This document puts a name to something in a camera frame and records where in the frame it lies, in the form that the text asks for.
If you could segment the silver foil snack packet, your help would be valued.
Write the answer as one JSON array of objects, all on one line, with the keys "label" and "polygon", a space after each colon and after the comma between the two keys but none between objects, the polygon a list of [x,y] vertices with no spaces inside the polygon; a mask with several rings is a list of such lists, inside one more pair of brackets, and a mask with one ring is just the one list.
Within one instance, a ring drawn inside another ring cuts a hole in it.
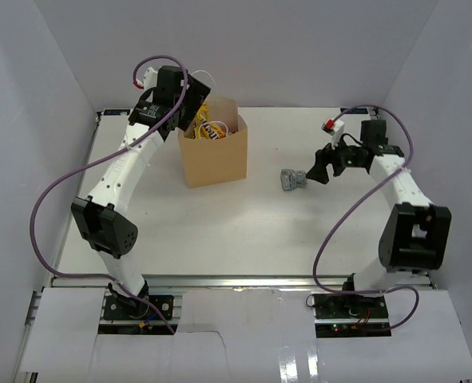
[{"label": "silver foil snack packet", "polygon": [[280,184],[282,190],[289,192],[297,188],[307,186],[306,172],[302,170],[282,169],[280,171]]}]

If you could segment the yellow M&M's packet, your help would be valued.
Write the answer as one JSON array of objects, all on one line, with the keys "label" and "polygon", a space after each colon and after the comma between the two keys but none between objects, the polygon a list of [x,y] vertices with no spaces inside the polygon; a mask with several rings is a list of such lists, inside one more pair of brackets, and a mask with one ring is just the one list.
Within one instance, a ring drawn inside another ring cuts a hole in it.
[{"label": "yellow M&M's packet", "polygon": [[192,138],[194,140],[219,140],[226,138],[228,134],[228,126],[223,121],[212,120],[209,107],[202,104],[193,121]]}]

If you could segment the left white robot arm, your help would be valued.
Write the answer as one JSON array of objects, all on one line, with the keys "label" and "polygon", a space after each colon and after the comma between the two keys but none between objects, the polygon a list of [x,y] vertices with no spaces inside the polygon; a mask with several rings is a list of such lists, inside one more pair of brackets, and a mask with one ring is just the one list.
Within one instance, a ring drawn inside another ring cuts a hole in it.
[{"label": "left white robot arm", "polygon": [[96,186],[71,206],[81,237],[103,260],[114,277],[114,291],[124,295],[121,308],[131,318],[141,318],[149,308],[145,280],[131,251],[137,226],[127,218],[129,202],[151,157],[170,132],[186,130],[211,89],[176,66],[148,68],[144,92],[129,115],[120,148]]}]

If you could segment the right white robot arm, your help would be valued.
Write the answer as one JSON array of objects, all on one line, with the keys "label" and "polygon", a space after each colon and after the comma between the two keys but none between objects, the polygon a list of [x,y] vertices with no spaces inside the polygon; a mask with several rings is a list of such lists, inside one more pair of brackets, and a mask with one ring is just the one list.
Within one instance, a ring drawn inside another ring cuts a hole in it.
[{"label": "right white robot arm", "polygon": [[340,176],[347,168],[362,168],[391,210],[376,257],[343,284],[343,290],[350,292],[340,299],[341,310],[350,318],[359,318],[370,307],[366,294],[387,291],[407,274],[440,268],[452,215],[448,207],[434,204],[422,193],[403,150],[389,144],[385,121],[363,121],[354,145],[345,143],[341,120],[327,120],[322,129],[331,136],[331,142],[316,152],[307,180],[327,184],[331,176]]}]

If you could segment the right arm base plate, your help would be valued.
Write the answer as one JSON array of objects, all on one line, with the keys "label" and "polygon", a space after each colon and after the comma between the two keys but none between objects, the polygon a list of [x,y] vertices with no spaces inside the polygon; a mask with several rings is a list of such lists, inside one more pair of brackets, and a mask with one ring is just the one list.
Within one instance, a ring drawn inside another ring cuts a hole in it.
[{"label": "right arm base plate", "polygon": [[313,311],[318,339],[391,336],[384,297],[309,294],[305,304]]}]

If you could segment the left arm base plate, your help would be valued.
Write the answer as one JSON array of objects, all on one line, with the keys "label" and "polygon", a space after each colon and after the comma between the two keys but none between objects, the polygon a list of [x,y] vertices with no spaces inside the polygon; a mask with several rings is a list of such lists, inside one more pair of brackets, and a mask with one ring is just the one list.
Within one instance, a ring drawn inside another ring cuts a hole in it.
[{"label": "left arm base plate", "polygon": [[[151,302],[167,321],[173,318],[174,297],[172,295],[150,295],[147,297],[147,301]],[[105,321],[161,319],[155,310],[146,304],[139,301],[121,301],[111,294],[105,296],[105,306],[101,318]]]}]

